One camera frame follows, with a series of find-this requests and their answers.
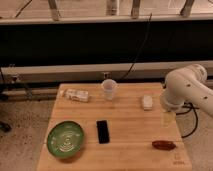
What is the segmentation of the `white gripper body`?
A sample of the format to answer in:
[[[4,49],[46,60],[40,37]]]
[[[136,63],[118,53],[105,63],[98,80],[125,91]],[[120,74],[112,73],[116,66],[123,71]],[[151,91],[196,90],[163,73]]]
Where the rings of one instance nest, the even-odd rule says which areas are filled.
[[[163,92],[160,96],[160,104],[166,111],[175,111],[183,105],[183,99],[172,93]]]

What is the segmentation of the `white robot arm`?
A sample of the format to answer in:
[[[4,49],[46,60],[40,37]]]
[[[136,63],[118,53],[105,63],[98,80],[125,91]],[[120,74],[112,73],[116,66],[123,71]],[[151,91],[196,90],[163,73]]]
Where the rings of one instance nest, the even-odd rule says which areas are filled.
[[[204,85],[206,80],[207,71],[199,64],[169,72],[165,77],[166,88],[160,96],[162,107],[176,111],[188,101],[213,118],[213,90]]]

